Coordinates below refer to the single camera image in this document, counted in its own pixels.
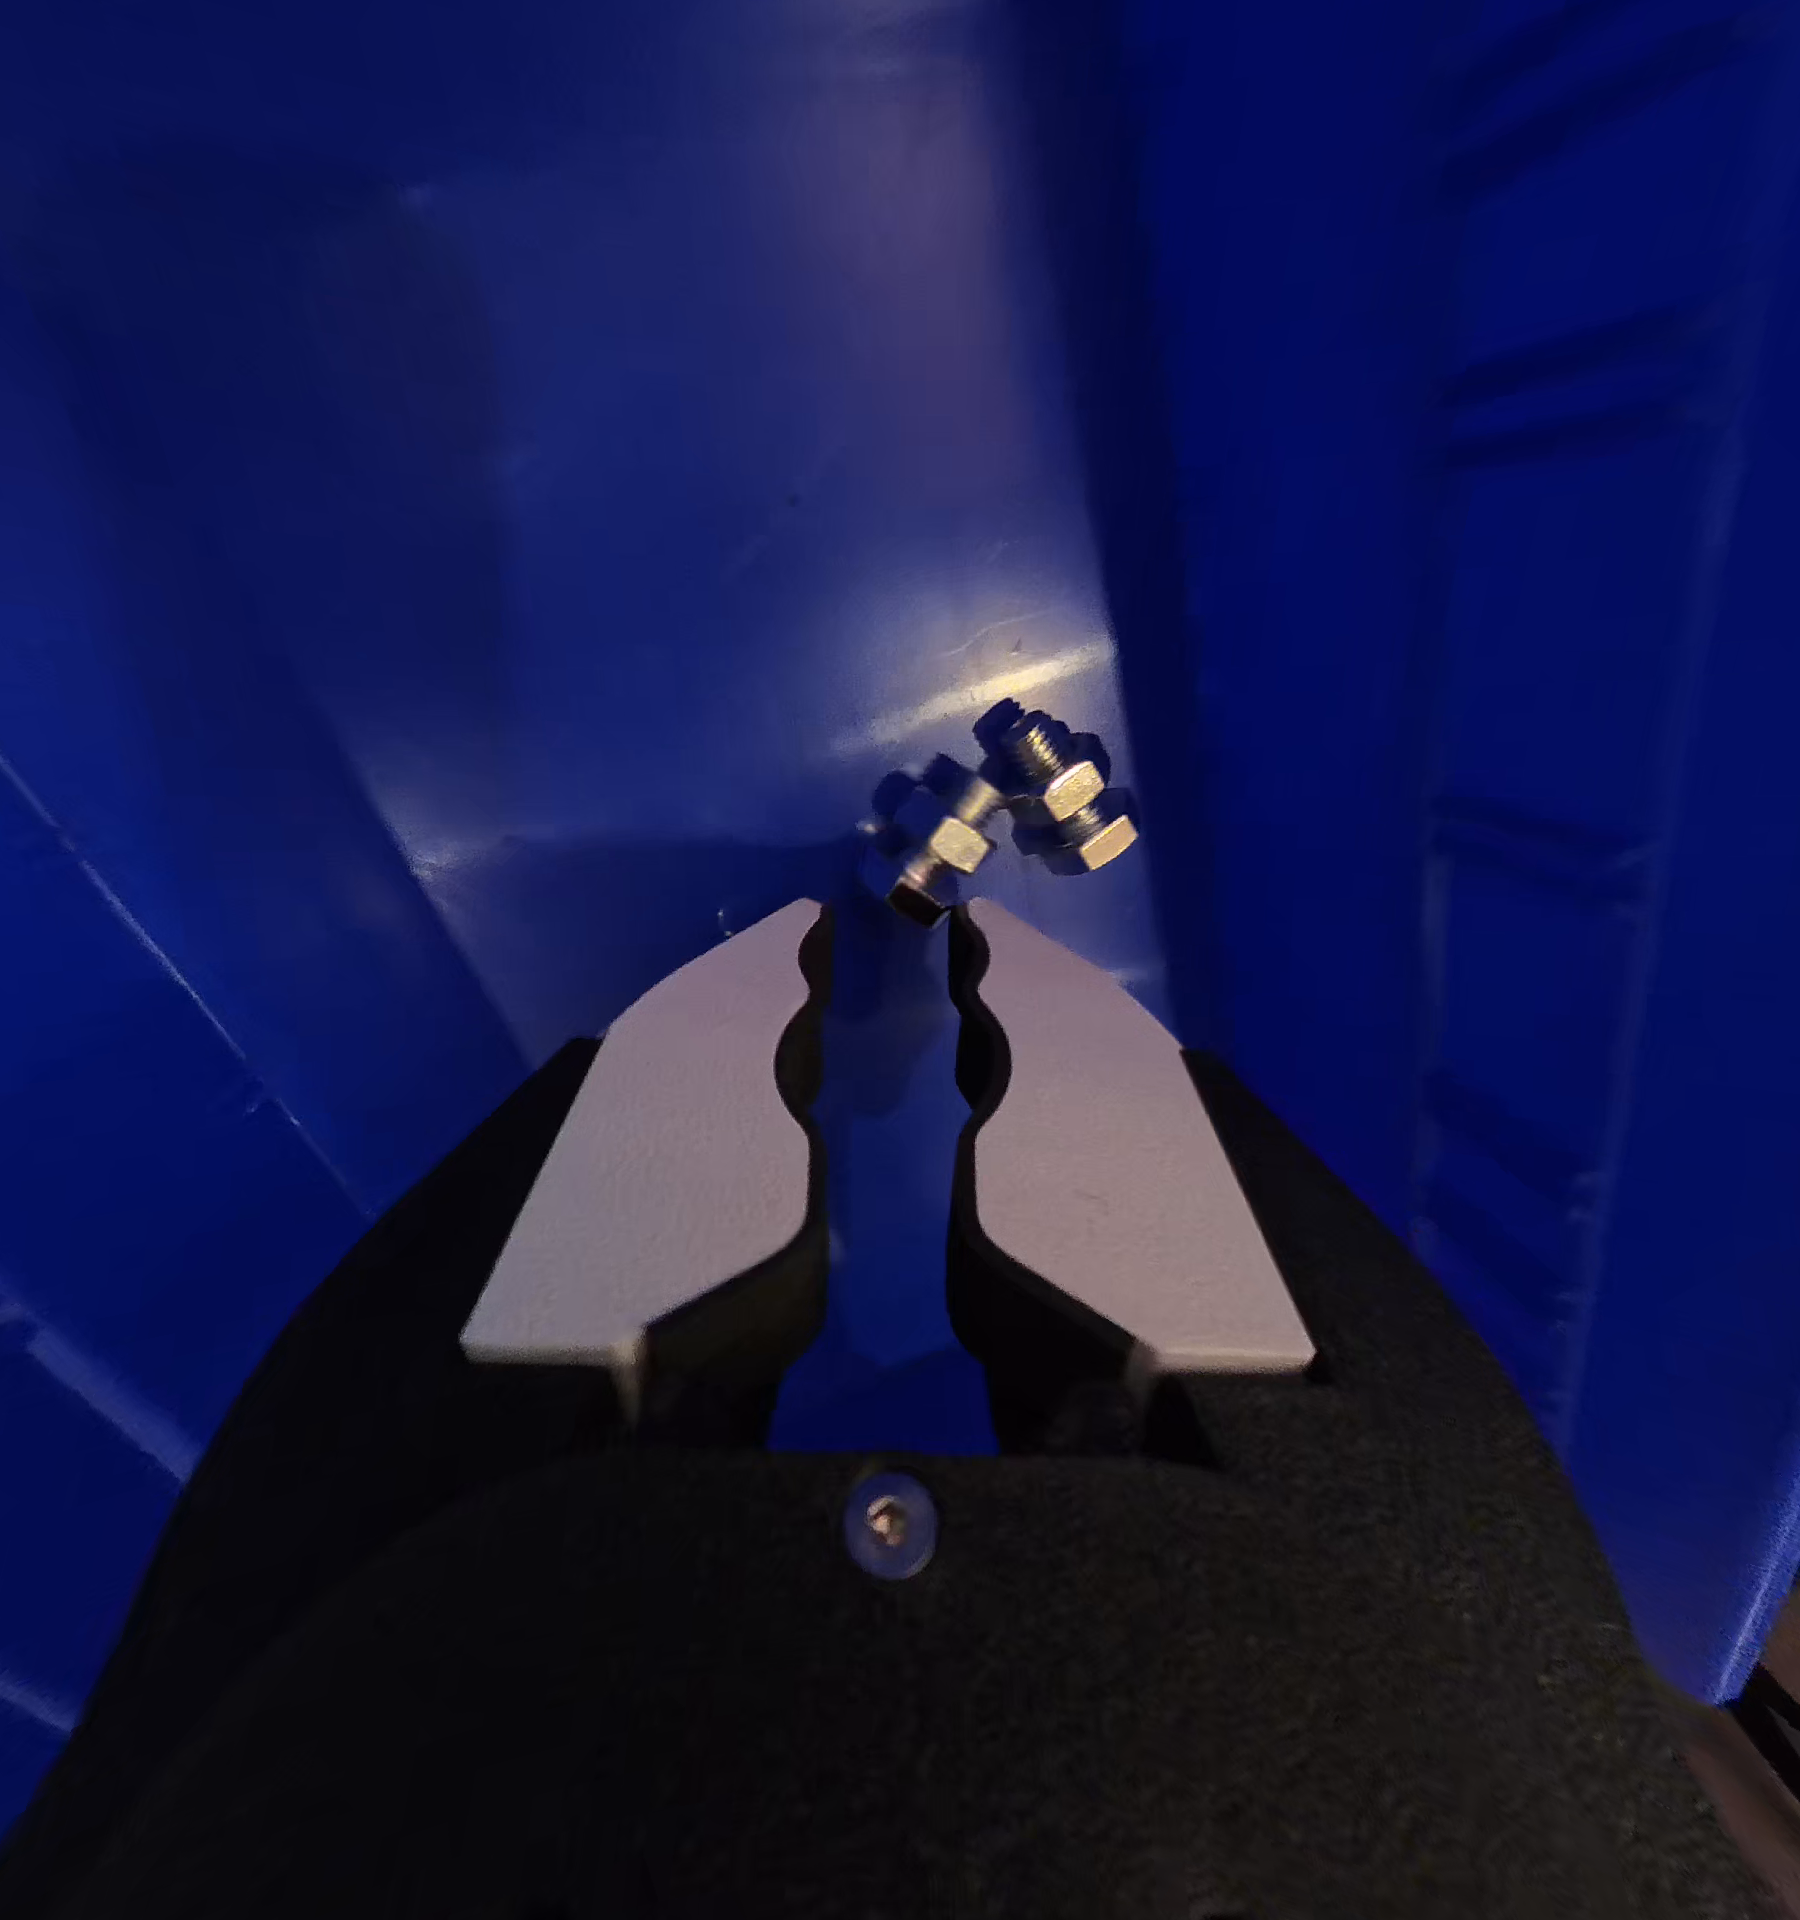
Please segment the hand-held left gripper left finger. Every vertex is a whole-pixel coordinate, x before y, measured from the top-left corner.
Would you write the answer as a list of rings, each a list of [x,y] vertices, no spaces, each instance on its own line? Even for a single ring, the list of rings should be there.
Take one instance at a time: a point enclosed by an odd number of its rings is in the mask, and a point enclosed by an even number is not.
[[[641,1373],[663,1324],[794,1253],[824,1176],[784,1047],[829,934],[793,900],[611,1023],[461,1327],[467,1359]]]

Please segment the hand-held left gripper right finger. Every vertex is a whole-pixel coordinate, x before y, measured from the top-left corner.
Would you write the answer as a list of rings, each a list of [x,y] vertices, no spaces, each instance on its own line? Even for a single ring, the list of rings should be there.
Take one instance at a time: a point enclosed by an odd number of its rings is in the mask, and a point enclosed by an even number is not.
[[[1294,1292],[1176,1038],[992,900],[949,941],[949,1314],[996,1378],[1299,1378]]]

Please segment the blue plastic bin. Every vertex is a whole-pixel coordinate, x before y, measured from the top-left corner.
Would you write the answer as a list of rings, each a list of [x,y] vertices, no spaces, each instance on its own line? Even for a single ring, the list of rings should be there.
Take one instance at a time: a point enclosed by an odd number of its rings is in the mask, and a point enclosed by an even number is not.
[[[467,1359],[793,900],[794,1253]],[[1304,1376],[960,1344],[982,900]],[[1766,1917],[1798,1586],[1800,5],[0,5],[0,1917]]]

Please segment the thick short steel bolt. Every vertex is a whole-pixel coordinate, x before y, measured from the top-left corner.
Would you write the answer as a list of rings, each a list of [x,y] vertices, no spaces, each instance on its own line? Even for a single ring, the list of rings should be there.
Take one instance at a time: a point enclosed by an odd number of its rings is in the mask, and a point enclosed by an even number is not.
[[[1113,783],[1113,757],[1103,742],[1079,732],[1045,710],[1027,709],[1012,698],[996,703],[974,725],[984,749],[982,774],[1004,797],[1011,833],[1016,850],[1056,877],[1088,877],[1102,874],[1140,842],[1140,827],[1132,799]],[[1035,831],[1015,815],[1015,805],[1027,794],[1032,780],[1060,757],[1095,757],[1103,767],[1107,793],[1093,806],[1093,817],[1068,823],[1060,831]]]

